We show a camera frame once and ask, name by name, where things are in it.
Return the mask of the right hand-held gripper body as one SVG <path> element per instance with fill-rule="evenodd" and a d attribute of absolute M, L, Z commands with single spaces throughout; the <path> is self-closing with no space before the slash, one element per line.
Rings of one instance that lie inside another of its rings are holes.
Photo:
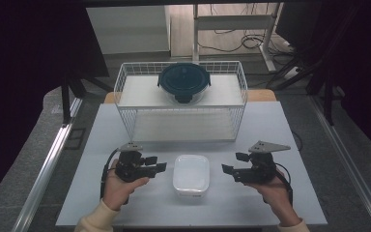
<path fill-rule="evenodd" d="M 284 185 L 290 185 L 290 180 L 286 180 L 276 168 L 273 161 L 272 152 L 290 150 L 287 145 L 280 145 L 259 140 L 248 149 L 250 155 L 250 168 L 234 168 L 231 175 L 236 182 L 250 184 L 267 184 L 273 178 L 277 177 Z"/>

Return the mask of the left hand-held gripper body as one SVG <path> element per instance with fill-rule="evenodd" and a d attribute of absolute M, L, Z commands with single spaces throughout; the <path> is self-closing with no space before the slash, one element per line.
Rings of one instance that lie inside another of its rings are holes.
<path fill-rule="evenodd" d="M 133 142 L 121 146 L 118 163 L 115 167 L 116 175 L 126 183 L 134 182 L 137 179 L 153 177 L 150 165 L 141 165 L 140 159 L 143 158 L 140 151 L 142 147 Z"/>

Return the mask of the white rectangular container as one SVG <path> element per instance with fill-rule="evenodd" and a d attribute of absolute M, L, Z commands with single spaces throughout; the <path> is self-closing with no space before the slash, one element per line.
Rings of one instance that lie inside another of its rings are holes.
<path fill-rule="evenodd" d="M 210 186 L 208 159 L 198 155 L 178 156 L 174 164 L 172 183 L 179 196 L 204 196 Z"/>

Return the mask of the white wire shelf rack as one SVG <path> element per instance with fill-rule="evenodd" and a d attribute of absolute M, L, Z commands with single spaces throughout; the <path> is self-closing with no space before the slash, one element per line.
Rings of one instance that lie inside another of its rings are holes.
<path fill-rule="evenodd" d="M 174 103 L 157 86 L 158 75 L 177 63 L 199 65 L 211 75 L 199 102 Z M 247 86 L 239 61 L 125 63 L 115 83 L 114 102 L 132 141 L 233 141 Z"/>

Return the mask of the round glass container blue lid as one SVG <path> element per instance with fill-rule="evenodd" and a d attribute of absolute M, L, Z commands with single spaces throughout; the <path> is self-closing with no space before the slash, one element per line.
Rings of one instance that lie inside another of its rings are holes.
<path fill-rule="evenodd" d="M 178 104 L 199 102 L 210 85 L 211 75 L 203 67 L 192 63 L 169 65 L 158 75 L 157 81 L 157 86 Z"/>

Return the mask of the person's left hand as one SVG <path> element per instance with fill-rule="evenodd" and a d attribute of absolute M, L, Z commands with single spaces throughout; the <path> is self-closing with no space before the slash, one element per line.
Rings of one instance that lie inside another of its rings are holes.
<path fill-rule="evenodd" d="M 148 177 L 137 179 L 131 183 L 122 181 L 114 170 L 117 163 L 117 159 L 113 160 L 111 169 L 107 171 L 102 198 L 103 203 L 113 211 L 119 211 L 137 188 L 145 186 L 149 182 Z"/>

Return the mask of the person's right hand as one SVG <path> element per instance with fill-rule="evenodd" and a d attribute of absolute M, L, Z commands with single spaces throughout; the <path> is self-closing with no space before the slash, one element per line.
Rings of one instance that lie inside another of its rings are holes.
<path fill-rule="evenodd" d="M 267 184 L 248 184 L 248 186 L 256 189 L 263 196 L 278 218 L 280 226 L 291 227 L 302 222 L 290 203 L 288 191 L 277 177 Z"/>

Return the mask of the black metal stand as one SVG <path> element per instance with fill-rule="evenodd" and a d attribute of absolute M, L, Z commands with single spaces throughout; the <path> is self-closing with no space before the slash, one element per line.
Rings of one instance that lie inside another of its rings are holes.
<path fill-rule="evenodd" d="M 70 103 L 70 92 L 78 99 L 83 99 L 87 93 L 82 80 L 87 80 L 90 83 L 100 87 L 106 93 L 112 91 L 112 88 L 96 79 L 93 76 L 90 76 L 83 72 L 69 72 L 66 73 L 63 77 L 63 82 L 61 85 L 62 93 L 62 109 L 63 109 L 63 126 L 71 122 L 71 103 Z"/>
<path fill-rule="evenodd" d="M 285 76 L 294 67 L 300 68 L 297 74 L 279 84 L 273 84 L 277 79 Z M 332 102 L 337 100 L 337 97 L 333 94 L 333 77 L 331 76 L 330 68 L 326 61 L 320 60 L 312 65 L 303 67 L 301 65 L 301 60 L 299 58 L 294 58 L 274 74 L 267 83 L 266 88 L 273 91 L 283 90 L 308 76 L 311 76 L 311 79 L 305 87 L 305 92 L 307 95 L 314 96 L 317 95 L 321 89 L 324 89 L 324 94 L 322 96 L 324 102 L 323 115 L 328 123 L 333 126 Z"/>

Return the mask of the white cabinet panel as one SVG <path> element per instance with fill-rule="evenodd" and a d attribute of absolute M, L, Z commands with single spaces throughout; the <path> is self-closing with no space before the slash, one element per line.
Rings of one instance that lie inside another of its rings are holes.
<path fill-rule="evenodd" d="M 87 8 L 103 54 L 170 50 L 170 16 L 165 6 Z"/>

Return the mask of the dark monitor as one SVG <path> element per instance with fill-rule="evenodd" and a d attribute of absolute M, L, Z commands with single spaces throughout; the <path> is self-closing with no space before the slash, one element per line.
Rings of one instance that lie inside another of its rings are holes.
<path fill-rule="evenodd" d="M 321 2 L 286 2 L 275 32 L 296 48 L 310 43 L 322 7 Z"/>

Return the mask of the silver metal floor rail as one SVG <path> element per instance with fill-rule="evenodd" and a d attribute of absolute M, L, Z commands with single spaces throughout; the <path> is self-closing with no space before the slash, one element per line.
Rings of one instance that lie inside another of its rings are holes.
<path fill-rule="evenodd" d="M 324 128 L 326 134 L 328 135 L 328 139 L 330 140 L 336 155 L 341 160 L 346 173 L 348 174 L 351 182 L 353 183 L 355 190 L 361 199 L 368 215 L 371 217 L 371 188 L 368 187 L 366 181 L 362 177 L 360 171 L 358 170 L 354 160 L 351 157 L 348 149 L 346 148 L 345 144 L 343 143 L 342 139 L 340 138 L 337 130 L 334 126 L 330 124 L 328 119 L 326 118 L 323 106 L 318 102 L 316 97 L 309 97 L 309 100 L 313 106 L 313 109 Z"/>
<path fill-rule="evenodd" d="M 71 133 L 71 128 L 81 104 L 82 99 L 75 98 L 72 101 L 71 106 L 69 107 L 71 118 L 64 126 L 62 126 L 58 130 L 56 137 L 49 149 L 49 152 L 47 153 L 46 158 L 43 162 L 43 166 L 28 194 L 28 197 L 25 200 L 25 203 L 18 215 L 18 218 L 14 223 L 11 232 L 28 231 L 35 216 L 35 213 L 38 210 L 39 205 L 43 199 L 43 195 L 55 170 L 56 164 L 60 158 L 67 138 Z"/>

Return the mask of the white metal desk frame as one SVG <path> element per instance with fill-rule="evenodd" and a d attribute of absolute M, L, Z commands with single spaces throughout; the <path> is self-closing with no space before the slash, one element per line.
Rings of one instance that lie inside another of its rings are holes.
<path fill-rule="evenodd" d="M 263 30 L 265 37 L 259 45 L 259 50 L 270 73 L 276 72 L 276 67 L 269 54 L 271 34 L 277 20 L 280 4 L 276 3 L 271 14 L 250 15 L 200 15 L 198 5 L 193 5 L 193 44 L 192 60 L 199 60 L 198 32 L 208 30 Z"/>

